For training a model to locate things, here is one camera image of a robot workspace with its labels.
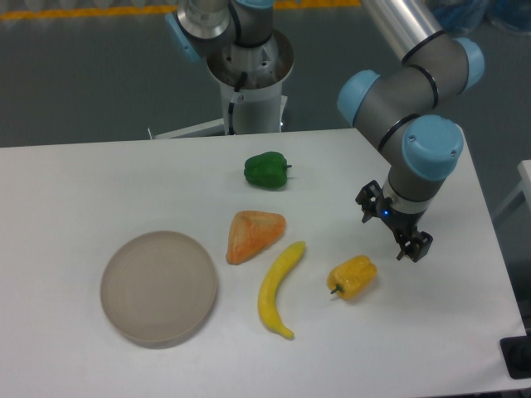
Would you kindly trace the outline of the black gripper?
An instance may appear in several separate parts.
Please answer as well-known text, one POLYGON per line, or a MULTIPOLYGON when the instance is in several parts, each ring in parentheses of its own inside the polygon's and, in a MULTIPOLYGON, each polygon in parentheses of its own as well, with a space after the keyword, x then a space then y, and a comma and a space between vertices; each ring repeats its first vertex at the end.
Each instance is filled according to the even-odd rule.
POLYGON ((361 188, 355 201, 361 206, 362 223, 376 217, 391 230, 400 246, 397 260, 408 258, 418 262, 426 256, 433 237, 418 230, 417 224, 424 215, 423 211, 410 214, 393 208, 391 198, 381 196, 381 187, 375 180, 361 188))

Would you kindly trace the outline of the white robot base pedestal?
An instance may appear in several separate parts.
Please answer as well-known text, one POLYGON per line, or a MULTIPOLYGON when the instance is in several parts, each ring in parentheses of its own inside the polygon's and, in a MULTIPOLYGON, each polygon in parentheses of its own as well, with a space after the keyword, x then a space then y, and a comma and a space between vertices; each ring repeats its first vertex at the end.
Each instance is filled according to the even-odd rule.
POLYGON ((153 138, 279 133, 287 102, 282 94, 283 83, 293 69, 294 59, 289 39, 276 29, 258 47, 225 47, 207 58, 209 72, 219 85, 222 117, 153 138))

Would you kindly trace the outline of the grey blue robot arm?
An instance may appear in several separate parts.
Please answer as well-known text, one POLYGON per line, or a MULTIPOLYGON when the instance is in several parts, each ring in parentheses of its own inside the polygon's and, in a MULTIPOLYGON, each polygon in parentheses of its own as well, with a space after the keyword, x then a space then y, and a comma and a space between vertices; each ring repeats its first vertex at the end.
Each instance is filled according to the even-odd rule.
MULTIPOLYGON (((219 84, 228 135, 277 133, 281 88, 293 69, 292 46, 273 26, 271 1, 181 1, 166 17, 191 61, 205 60, 219 84)), ((422 259, 432 238, 417 228, 464 147, 459 126, 434 115, 436 106, 476 84, 485 70, 481 49, 451 38, 421 1, 365 1, 363 8, 400 60, 390 76, 362 70, 339 91, 344 119, 382 155, 383 184, 357 195, 365 220, 380 219, 400 256, 422 259)))

